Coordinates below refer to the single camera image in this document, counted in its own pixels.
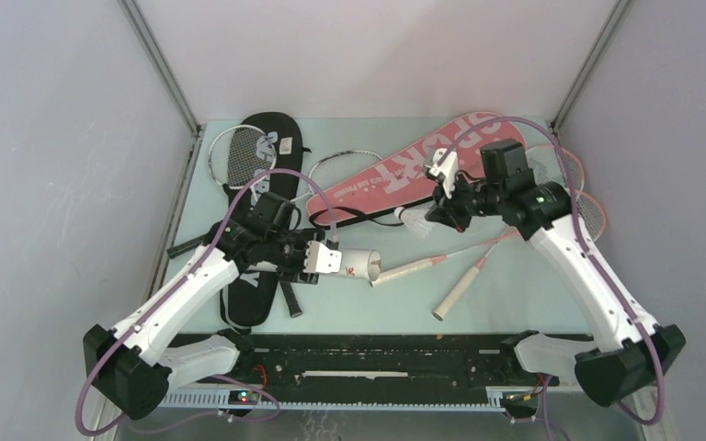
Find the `shuttlecock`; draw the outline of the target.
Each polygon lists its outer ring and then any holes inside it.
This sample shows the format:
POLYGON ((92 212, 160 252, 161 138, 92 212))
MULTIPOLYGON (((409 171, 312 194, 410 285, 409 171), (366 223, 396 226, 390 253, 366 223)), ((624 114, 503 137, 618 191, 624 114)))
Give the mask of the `shuttlecock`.
POLYGON ((426 219, 428 212, 428 208, 407 209, 405 207, 397 207, 394 210, 394 216, 414 236, 426 239, 433 229, 433 223, 426 219))

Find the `pink sport racket bag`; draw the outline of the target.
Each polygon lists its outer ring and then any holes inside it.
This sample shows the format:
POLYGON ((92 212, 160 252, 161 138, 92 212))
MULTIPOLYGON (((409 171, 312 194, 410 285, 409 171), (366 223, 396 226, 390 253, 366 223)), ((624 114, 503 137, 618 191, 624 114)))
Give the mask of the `pink sport racket bag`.
MULTIPOLYGON (((424 173, 427 154, 430 150, 445 148, 454 141, 459 142, 455 152, 460 169, 474 177, 481 176, 481 147, 505 139, 526 142, 519 126, 511 122, 498 122, 482 128, 478 126, 495 117, 495 113, 488 111, 461 115, 402 150, 383 156, 375 165, 344 178, 340 183, 323 190, 322 194, 317 192, 306 200, 305 210, 309 221, 325 229, 330 226, 331 215, 323 198, 328 198, 335 208, 334 216, 339 227, 377 221, 391 214, 397 207, 410 208, 429 201, 435 183, 427 179, 424 173)), ((377 147, 384 145, 384 141, 376 141, 362 150, 375 152, 377 147)))

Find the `white shuttlecock tube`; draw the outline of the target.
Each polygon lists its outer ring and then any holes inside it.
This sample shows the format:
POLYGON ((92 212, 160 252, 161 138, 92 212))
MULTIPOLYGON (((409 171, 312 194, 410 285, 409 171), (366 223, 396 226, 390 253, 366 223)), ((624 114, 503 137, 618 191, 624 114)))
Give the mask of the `white shuttlecock tube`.
POLYGON ((381 255, 376 250, 342 249, 340 271, 341 277, 364 279, 368 282, 377 281, 381 274, 381 255))

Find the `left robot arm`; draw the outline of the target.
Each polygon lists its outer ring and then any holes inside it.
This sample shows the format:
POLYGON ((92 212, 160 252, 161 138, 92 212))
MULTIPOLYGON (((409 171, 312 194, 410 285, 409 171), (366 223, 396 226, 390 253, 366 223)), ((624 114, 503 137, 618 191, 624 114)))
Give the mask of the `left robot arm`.
POLYGON ((183 270, 158 293, 112 328, 93 326, 83 338, 92 386, 138 420, 169 392, 199 379, 218 374, 236 383, 249 379, 253 357, 224 334, 191 345, 170 344, 201 306, 247 271, 314 284, 320 275, 341 269, 343 254, 324 231, 282 226, 294 208, 271 192, 251 208, 231 208, 229 220, 211 227, 183 270))

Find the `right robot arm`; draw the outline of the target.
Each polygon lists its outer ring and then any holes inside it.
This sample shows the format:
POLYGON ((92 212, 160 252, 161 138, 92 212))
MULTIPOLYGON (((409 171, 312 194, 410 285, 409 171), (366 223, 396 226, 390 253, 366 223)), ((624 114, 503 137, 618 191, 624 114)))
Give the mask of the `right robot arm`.
POLYGON ((686 337, 677 325, 660 324, 623 286, 573 214, 567 188, 538 182, 526 148, 513 139, 486 144, 480 156, 484 175, 472 180, 455 152, 429 154, 425 173, 436 187, 426 220, 464 232, 473 217, 500 217, 558 271, 592 336, 583 342, 524 332, 498 358, 501 378, 520 384, 533 373, 572 377, 602 407, 662 380, 686 337))

